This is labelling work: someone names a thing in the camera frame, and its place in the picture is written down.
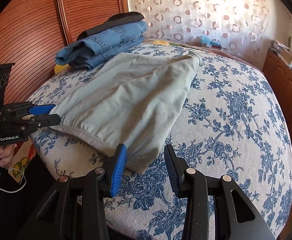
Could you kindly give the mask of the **person's left hand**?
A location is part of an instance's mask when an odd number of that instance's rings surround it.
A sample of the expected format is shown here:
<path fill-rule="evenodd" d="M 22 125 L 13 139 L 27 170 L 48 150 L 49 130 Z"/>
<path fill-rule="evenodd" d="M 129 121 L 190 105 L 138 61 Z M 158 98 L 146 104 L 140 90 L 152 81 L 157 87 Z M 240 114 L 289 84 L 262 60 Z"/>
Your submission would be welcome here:
<path fill-rule="evenodd" d="M 9 167 L 13 162 L 14 151 L 17 144 L 0 146 L 0 166 Z"/>

